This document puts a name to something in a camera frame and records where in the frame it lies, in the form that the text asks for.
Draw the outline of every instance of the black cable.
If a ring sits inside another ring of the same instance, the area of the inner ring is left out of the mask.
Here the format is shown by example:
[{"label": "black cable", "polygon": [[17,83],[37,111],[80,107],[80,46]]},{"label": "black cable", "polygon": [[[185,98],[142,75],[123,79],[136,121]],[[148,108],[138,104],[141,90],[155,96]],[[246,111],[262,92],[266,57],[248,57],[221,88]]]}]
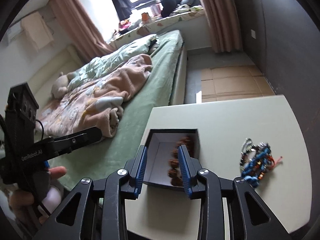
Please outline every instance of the black cable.
[{"label": "black cable", "polygon": [[38,119],[36,119],[36,122],[38,122],[38,123],[41,125],[41,128],[42,128],[41,140],[43,140],[43,135],[44,135],[44,127],[43,127],[43,124],[42,124],[41,121],[38,120]]},{"label": "black cable", "polygon": [[2,129],[3,133],[4,133],[4,138],[5,138],[6,141],[7,141],[6,143],[7,143],[8,147],[10,148],[10,151],[11,151],[11,153],[12,153],[12,156],[14,157],[15,162],[18,164],[18,167],[20,168],[21,173],[23,174],[23,177],[24,177],[26,183],[27,183],[28,186],[29,186],[29,189],[30,189],[32,195],[36,198],[37,202],[39,203],[39,206],[42,207],[42,209],[44,210],[44,212],[46,212],[47,215],[50,216],[51,213],[47,210],[47,208],[44,206],[44,204],[37,198],[36,193],[33,191],[33,189],[32,189],[32,187],[31,187],[31,185],[30,185],[30,183],[29,183],[26,175],[24,174],[24,171],[23,171],[23,169],[22,169],[22,167],[21,167],[20,162],[17,160],[17,156],[16,156],[16,154],[15,154],[15,150],[14,150],[14,148],[13,148],[13,144],[12,144],[11,138],[9,137],[9,133],[8,133],[8,130],[7,130],[7,126],[6,126],[5,121],[4,121],[4,119],[3,119],[3,117],[2,117],[1,114],[0,114],[0,126],[1,126],[1,129]]}]

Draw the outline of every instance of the gray tile floor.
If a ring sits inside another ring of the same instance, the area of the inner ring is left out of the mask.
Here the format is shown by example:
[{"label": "gray tile floor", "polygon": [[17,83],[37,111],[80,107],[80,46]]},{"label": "gray tile floor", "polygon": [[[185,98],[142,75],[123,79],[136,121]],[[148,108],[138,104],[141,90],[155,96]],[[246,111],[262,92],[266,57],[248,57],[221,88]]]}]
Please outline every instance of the gray tile floor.
[{"label": "gray tile floor", "polygon": [[188,53],[184,103],[193,104],[201,102],[201,93],[199,92],[201,91],[202,69],[237,65],[254,65],[254,63],[244,52],[225,52],[220,54],[204,52],[195,55]]}]

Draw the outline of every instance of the open box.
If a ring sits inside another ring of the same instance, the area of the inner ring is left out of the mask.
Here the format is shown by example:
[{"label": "open box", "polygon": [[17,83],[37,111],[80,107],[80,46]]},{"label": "open box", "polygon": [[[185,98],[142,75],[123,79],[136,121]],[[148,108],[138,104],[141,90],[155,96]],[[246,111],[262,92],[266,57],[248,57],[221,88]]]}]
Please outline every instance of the open box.
[{"label": "open box", "polygon": [[174,159],[172,151],[182,137],[193,141],[194,158],[199,158],[200,144],[197,129],[151,129],[145,146],[148,148],[148,160],[143,183],[173,190],[183,191],[183,187],[173,186],[168,171],[169,160]]}]

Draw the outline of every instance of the green fitted sheet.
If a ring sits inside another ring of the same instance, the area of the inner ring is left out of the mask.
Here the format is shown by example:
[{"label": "green fitted sheet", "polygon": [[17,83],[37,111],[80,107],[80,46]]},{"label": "green fitted sheet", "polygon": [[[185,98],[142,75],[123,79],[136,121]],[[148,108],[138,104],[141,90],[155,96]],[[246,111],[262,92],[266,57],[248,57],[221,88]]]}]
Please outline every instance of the green fitted sheet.
[{"label": "green fitted sheet", "polygon": [[67,168],[60,182],[68,190],[84,177],[102,179],[123,168],[137,153],[152,108],[169,104],[183,39],[175,30],[160,35],[159,40],[159,48],[151,54],[151,75],[141,91],[123,105],[124,115],[115,137],[49,161],[51,167]]}]

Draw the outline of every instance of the blue gripper pad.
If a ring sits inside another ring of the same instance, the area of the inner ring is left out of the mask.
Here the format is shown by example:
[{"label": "blue gripper pad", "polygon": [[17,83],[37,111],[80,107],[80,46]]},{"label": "blue gripper pad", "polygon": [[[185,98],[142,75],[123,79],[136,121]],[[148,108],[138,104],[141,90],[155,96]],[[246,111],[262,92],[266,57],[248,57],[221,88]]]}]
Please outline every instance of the blue gripper pad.
[{"label": "blue gripper pad", "polygon": [[142,153],[142,157],[138,167],[138,172],[137,172],[136,181],[135,181],[134,195],[136,198],[138,198],[139,194],[141,193],[143,177],[144,177],[144,172],[146,171],[146,166],[147,166],[147,148],[145,147],[143,149],[143,153]]},{"label": "blue gripper pad", "polygon": [[189,168],[187,166],[187,161],[186,161],[185,155],[183,154],[183,150],[181,146],[178,148],[178,161],[179,161],[179,167],[180,167],[180,172],[182,176],[184,191],[188,195],[188,198],[190,198],[192,195],[191,176],[190,176]]}]

